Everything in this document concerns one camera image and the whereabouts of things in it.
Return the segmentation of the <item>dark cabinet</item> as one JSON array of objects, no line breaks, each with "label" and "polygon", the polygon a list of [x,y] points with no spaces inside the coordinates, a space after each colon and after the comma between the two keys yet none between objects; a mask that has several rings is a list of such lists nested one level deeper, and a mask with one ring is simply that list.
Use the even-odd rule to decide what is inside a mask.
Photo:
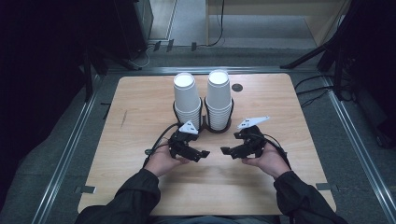
[{"label": "dark cabinet", "polygon": [[146,50],[153,23],[150,0],[113,0],[122,35],[121,49],[125,59]]}]

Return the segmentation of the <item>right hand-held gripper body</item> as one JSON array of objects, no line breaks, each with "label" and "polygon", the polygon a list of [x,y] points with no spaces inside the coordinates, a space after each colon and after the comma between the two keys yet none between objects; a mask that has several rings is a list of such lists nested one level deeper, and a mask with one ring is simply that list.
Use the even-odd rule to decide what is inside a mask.
[{"label": "right hand-held gripper body", "polygon": [[256,158],[262,154],[262,147],[266,144],[266,139],[261,133],[258,124],[267,121],[270,117],[245,118],[238,126],[238,133],[234,133],[236,139],[242,139],[243,144]]}]

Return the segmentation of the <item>metal floor rail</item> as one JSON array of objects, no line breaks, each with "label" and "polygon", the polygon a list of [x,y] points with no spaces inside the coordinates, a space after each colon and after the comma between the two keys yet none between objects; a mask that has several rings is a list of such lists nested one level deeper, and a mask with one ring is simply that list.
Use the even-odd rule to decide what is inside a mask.
[{"label": "metal floor rail", "polygon": [[389,224],[396,224],[396,201],[391,195],[391,191],[375,165],[367,147],[364,145],[358,129],[347,112],[345,103],[340,101],[333,91],[329,92],[329,97],[385,217]]},{"label": "metal floor rail", "polygon": [[47,221],[50,210],[55,202],[70,162],[77,148],[83,129],[85,128],[88,117],[91,114],[94,102],[97,97],[97,92],[102,86],[103,79],[104,77],[101,75],[94,76],[92,95],[83,104],[83,107],[78,114],[78,119],[72,129],[72,132],[70,133],[70,136],[67,139],[61,158],[59,159],[56,169],[50,179],[50,182],[46,187],[40,204],[35,211],[35,215],[31,224],[45,224]]},{"label": "metal floor rail", "polygon": [[280,66],[181,66],[181,67],[144,67],[137,70],[128,70],[124,67],[111,67],[107,73],[116,76],[173,76],[187,72],[194,75],[209,74],[213,70],[225,70],[229,74],[275,74],[275,73],[316,73],[315,66],[297,68],[281,68]]}]

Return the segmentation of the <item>person's right hand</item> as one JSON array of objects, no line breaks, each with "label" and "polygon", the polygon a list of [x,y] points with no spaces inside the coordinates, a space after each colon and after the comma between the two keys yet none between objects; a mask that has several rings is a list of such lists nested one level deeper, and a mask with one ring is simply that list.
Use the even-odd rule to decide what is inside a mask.
[{"label": "person's right hand", "polygon": [[242,163],[260,168],[263,172],[277,179],[281,175],[290,171],[289,166],[282,159],[275,147],[267,143],[259,158],[242,159]]}]

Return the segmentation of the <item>light wooden cabinet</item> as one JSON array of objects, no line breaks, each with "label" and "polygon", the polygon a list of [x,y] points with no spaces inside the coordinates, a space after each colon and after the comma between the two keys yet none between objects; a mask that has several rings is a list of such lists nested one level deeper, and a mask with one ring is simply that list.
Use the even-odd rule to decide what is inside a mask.
[{"label": "light wooden cabinet", "polygon": [[205,0],[206,38],[209,16],[270,15],[304,16],[315,43],[322,45],[335,29],[337,20],[346,14],[351,0]]}]

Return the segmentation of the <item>black double-ring cup holder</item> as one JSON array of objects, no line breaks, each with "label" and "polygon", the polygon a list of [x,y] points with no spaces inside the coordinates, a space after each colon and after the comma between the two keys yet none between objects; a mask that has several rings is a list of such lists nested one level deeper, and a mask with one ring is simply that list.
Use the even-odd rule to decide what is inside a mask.
[{"label": "black double-ring cup holder", "polygon": [[229,130],[232,124],[232,113],[233,113],[233,103],[231,103],[231,107],[229,111],[226,113],[227,115],[226,122],[216,126],[211,121],[209,105],[205,101],[201,101],[198,110],[199,117],[194,117],[194,119],[191,122],[199,133],[202,132],[203,130],[208,130],[211,133],[225,133]]}]

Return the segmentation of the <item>stack of white paper cups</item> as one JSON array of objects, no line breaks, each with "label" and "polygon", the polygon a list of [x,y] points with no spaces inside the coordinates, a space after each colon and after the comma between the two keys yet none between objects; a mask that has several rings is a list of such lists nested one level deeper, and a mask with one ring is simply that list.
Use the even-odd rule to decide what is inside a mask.
[{"label": "stack of white paper cups", "polygon": [[233,110],[230,79],[226,71],[218,69],[209,73],[205,106],[209,128],[215,132],[226,129]]},{"label": "stack of white paper cups", "polygon": [[190,121],[196,130],[201,127],[202,100],[190,73],[179,73],[174,77],[174,111],[177,119]]}]

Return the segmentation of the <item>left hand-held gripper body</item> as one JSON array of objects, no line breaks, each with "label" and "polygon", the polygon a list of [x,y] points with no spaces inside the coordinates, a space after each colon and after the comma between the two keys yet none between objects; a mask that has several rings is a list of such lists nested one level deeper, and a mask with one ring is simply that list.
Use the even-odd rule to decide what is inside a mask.
[{"label": "left hand-held gripper body", "polygon": [[174,158],[179,152],[185,152],[185,147],[189,147],[189,142],[196,141],[197,138],[198,131],[191,120],[181,124],[168,141],[171,156]]}]

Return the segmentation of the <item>black tripod stand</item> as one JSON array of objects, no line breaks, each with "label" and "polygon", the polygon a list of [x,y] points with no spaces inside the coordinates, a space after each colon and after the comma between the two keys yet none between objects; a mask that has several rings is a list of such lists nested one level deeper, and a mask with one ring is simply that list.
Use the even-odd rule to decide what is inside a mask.
[{"label": "black tripod stand", "polygon": [[281,65],[280,68],[293,69],[322,53],[322,56],[317,64],[317,69],[320,72],[327,72],[331,68],[332,64],[335,63],[333,75],[333,92],[337,99],[342,101],[343,61],[345,58],[347,41],[353,28],[354,16],[358,8],[359,0],[351,0],[345,17],[340,22],[334,35],[327,42],[309,51],[297,60]]}]

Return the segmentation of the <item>person's left hand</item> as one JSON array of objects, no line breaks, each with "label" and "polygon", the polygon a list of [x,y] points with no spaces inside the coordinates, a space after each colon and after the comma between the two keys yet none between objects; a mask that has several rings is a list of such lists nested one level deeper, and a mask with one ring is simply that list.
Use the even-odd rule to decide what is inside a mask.
[{"label": "person's left hand", "polygon": [[160,177],[169,173],[174,168],[189,162],[190,161],[185,158],[173,158],[170,154],[169,146],[162,145],[149,157],[144,168],[157,177]]}]

